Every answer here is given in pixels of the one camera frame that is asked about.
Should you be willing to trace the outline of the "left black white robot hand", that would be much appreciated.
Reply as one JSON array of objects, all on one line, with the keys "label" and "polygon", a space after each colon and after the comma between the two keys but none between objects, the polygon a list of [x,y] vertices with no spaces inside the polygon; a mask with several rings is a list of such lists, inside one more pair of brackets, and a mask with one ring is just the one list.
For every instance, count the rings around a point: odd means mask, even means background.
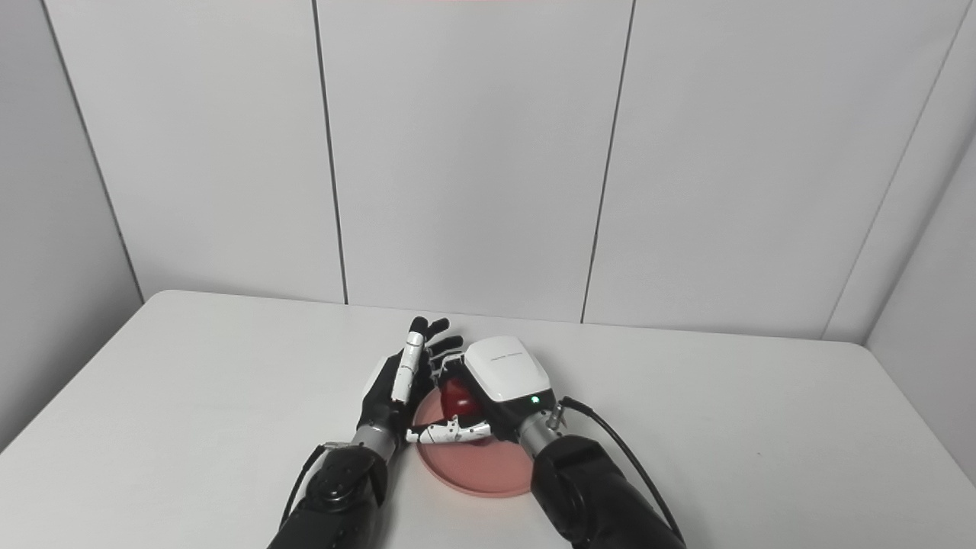
[{"label": "left black white robot hand", "polygon": [[449,328],[446,317],[412,320],[401,350],[380,362],[364,393],[357,430],[378,428],[395,446],[404,444],[419,403],[437,386],[443,362],[463,347],[460,335],[442,336]]}]

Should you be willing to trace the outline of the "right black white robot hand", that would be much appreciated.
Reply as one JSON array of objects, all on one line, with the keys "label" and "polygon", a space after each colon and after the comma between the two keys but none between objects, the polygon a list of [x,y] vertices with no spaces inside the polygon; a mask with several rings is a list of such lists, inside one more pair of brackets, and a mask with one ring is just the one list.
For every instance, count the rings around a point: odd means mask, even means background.
[{"label": "right black white robot hand", "polygon": [[447,355],[435,375],[442,396],[450,382],[467,391],[475,410],[445,413],[436,422],[408,428],[409,444],[467,444],[493,437],[521,445],[536,458],[561,437],[559,420],[552,418],[557,397],[550,378],[519,338],[482,339]]}]

